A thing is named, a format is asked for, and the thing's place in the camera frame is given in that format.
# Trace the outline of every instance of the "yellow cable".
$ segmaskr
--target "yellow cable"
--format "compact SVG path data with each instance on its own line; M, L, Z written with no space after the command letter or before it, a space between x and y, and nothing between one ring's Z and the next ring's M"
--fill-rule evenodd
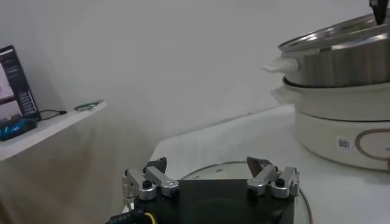
M151 213L145 212L145 215L151 218L152 224L156 224L156 220L154 219L154 216Z

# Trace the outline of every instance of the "green object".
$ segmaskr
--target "green object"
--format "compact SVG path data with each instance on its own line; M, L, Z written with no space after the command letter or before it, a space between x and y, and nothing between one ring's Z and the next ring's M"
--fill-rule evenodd
M91 103L81 104L81 105L75 107L74 110L76 110L78 112L90 110L90 109L96 107L99 103L101 103L103 101L104 100L97 100L97 101L94 101L94 102L91 102Z

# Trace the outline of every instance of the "white shelf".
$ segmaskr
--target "white shelf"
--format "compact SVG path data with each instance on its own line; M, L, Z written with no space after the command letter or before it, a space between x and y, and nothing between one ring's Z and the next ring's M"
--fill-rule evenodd
M70 111L65 115L39 122L36 129L33 129L21 136L0 142L0 161L25 151L46 138L74 125L82 119L91 116L106 106L107 103L104 101L88 111Z

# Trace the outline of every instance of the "pot handle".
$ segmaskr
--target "pot handle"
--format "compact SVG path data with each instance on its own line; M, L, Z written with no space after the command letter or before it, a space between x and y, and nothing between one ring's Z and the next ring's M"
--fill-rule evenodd
M269 64L263 66L263 69L270 73L289 73L299 70L298 61L293 58L276 58Z
M303 101L302 95L297 91L280 86L271 91L271 95L280 104L301 103Z

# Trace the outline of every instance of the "white wall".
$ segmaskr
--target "white wall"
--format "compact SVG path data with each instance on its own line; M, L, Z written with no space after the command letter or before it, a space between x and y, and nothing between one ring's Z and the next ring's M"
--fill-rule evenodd
M369 12L367 0L2 0L41 108L106 99L89 121L0 164L20 223L102 223L156 143L272 104L277 45Z

